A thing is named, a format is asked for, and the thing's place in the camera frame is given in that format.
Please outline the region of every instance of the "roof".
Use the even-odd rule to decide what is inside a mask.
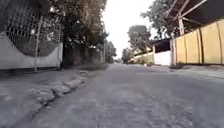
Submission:
[[[191,0],[175,0],[166,17],[177,18],[178,14],[184,11]]]
[[[166,16],[177,20],[178,14],[181,14],[181,18],[201,25],[208,24],[224,16],[224,12],[220,11],[223,4],[224,0],[174,0]]]
[[[162,39],[162,40],[153,40],[152,44],[153,45],[162,45],[162,44],[167,44],[170,42],[170,38],[167,39]]]

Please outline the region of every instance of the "cracked pavement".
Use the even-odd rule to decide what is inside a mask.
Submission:
[[[224,80],[114,64],[16,128],[223,128]]]

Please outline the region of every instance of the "white wall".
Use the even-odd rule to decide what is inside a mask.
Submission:
[[[154,63],[156,65],[170,66],[171,65],[171,51],[156,53],[154,55]]]
[[[38,67],[60,66],[63,45],[60,44],[47,57],[38,57]],[[0,33],[0,70],[35,67],[35,58],[22,54],[10,41],[5,32]]]

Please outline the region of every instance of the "wall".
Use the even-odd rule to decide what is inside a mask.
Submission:
[[[162,66],[171,65],[171,51],[154,54],[154,64]]]
[[[38,67],[60,66],[62,61],[62,47],[60,44],[46,57],[37,58]],[[0,33],[0,70],[34,68],[35,58],[21,53],[10,41],[5,32]]]
[[[174,63],[224,64],[224,19],[174,39]]]
[[[138,55],[138,56],[135,56],[133,58],[134,62],[135,63],[146,63],[146,64],[153,64],[154,63],[154,55],[153,53],[146,53],[146,54],[143,54],[143,55]]]

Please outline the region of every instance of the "sidewalk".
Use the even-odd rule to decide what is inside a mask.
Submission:
[[[53,100],[82,85],[97,71],[77,69],[27,74],[0,79],[0,128],[32,118]]]
[[[184,66],[182,69],[175,70],[175,69],[169,69],[169,67],[165,67],[165,66],[153,65],[150,68],[159,70],[159,71],[188,72],[188,73],[194,73],[194,74],[224,79],[224,67],[222,66]]]
[[[184,68],[179,71],[224,79],[224,67],[222,66],[184,66]]]

